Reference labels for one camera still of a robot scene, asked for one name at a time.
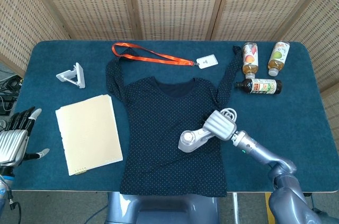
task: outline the dark blue polka dot shirt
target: dark blue polka dot shirt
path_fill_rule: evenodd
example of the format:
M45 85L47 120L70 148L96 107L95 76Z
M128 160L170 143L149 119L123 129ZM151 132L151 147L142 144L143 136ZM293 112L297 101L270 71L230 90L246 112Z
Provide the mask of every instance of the dark blue polka dot shirt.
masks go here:
M227 187L220 140L210 139L191 153L178 149L185 130L202 127L203 118L227 107L236 71L242 66L240 47L218 88L202 78L163 84L147 77L125 86L119 59L106 67L108 91L128 112L130 150L120 187L122 194L225 196Z

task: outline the bottle cap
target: bottle cap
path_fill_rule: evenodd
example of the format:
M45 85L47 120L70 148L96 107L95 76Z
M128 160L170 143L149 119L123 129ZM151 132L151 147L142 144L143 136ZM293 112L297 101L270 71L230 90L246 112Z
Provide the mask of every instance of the bottle cap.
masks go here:
M272 77L275 77L278 73L279 73L279 70L277 68L269 69L269 75Z
M249 72L245 74L246 79L255 79L255 74L253 72Z

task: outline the shirt sleeve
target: shirt sleeve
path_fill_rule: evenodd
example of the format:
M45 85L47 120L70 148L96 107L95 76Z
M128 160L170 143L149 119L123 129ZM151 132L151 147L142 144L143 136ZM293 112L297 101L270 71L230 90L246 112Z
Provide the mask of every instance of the shirt sleeve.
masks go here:
M110 94L126 102L122 69L118 58L112 59L106 66L106 87Z
M217 91L217 103L221 109L227 108L227 103L231 96L231 90L234 83L237 71L243 65L242 49L238 46L233 46L234 58L227 66L224 77L222 78Z

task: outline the white phone stand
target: white phone stand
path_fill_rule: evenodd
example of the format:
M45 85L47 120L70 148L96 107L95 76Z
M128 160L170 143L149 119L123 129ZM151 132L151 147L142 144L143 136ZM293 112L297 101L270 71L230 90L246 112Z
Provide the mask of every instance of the white phone stand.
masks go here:
M77 82L70 80L77 76ZM73 70L67 70L57 75L57 78L61 82L68 81L74 85L77 85L79 88L85 88L85 78L84 78L84 71L83 68L80 66L79 63L75 63Z

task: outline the wicker panel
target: wicker panel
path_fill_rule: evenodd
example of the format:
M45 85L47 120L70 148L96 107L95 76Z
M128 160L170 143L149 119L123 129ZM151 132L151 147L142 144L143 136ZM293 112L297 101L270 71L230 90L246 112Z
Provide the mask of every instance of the wicker panel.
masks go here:
M125 0L51 0L75 39L133 39Z
M32 48L41 40L66 39L41 0L0 0L0 54L25 71Z
M339 151L339 86L336 88L337 90L323 98L323 102L334 141Z
M300 0L226 0L216 40L269 40Z
M320 90L339 82L339 0L312 0L284 39L307 47Z
M147 40L204 40L215 0L137 0Z

